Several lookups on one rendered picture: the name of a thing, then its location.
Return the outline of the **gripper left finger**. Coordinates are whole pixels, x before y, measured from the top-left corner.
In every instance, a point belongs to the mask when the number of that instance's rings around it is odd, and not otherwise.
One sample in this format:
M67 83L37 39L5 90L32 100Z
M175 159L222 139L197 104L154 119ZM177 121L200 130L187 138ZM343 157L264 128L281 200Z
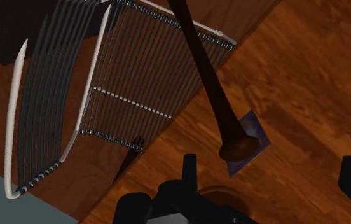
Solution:
M112 224L148 224L149 220L179 214L176 202L197 192L197 162L195 154L185 154L182 178L159 185L155 197L144 192L122 196L116 205Z

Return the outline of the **purple square card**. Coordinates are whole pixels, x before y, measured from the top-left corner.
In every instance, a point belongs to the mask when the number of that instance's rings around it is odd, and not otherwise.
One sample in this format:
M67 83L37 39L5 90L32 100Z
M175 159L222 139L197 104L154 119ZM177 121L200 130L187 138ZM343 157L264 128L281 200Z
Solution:
M250 110L246 113L240 120L242 127L246 131L248 136L256 137L259 140L258 150L248 159L241 160L238 162L226 162L229 178L232 178L238 171L245 167L251 160L258 156L262 151L264 151L271 141L269 140L266 132L264 131L261 123L259 122L255 112Z

